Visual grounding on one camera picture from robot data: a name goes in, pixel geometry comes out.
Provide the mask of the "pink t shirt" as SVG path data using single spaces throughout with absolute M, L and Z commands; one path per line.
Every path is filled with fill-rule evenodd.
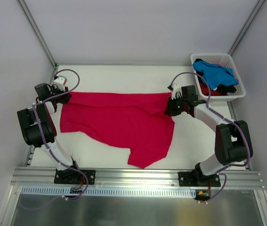
M 60 131 L 83 132 L 101 143 L 128 148 L 128 164 L 146 168 L 168 154 L 175 123 L 165 115 L 170 93 L 72 92 L 62 106 Z

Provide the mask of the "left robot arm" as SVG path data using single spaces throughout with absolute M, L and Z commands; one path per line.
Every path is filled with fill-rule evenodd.
M 67 154 L 57 140 L 57 130 L 51 114 L 57 111 L 57 104 L 67 104 L 72 97 L 68 88 L 41 83 L 36 85 L 36 103 L 31 108 L 17 111 L 17 117 L 24 141 L 43 150 L 56 166 L 55 184 L 83 185 L 84 176 L 77 162 Z

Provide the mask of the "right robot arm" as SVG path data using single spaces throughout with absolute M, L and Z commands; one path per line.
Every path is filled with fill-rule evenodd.
M 178 116 L 187 113 L 202 121 L 215 133 L 214 154 L 195 165 L 190 172 L 179 172 L 180 186 L 220 187 L 219 173 L 230 166 L 243 166 L 253 155 L 248 125 L 245 121 L 234 121 L 213 109 L 208 101 L 199 100 L 193 85 L 180 87 L 168 86 L 171 96 L 168 98 L 165 115 Z

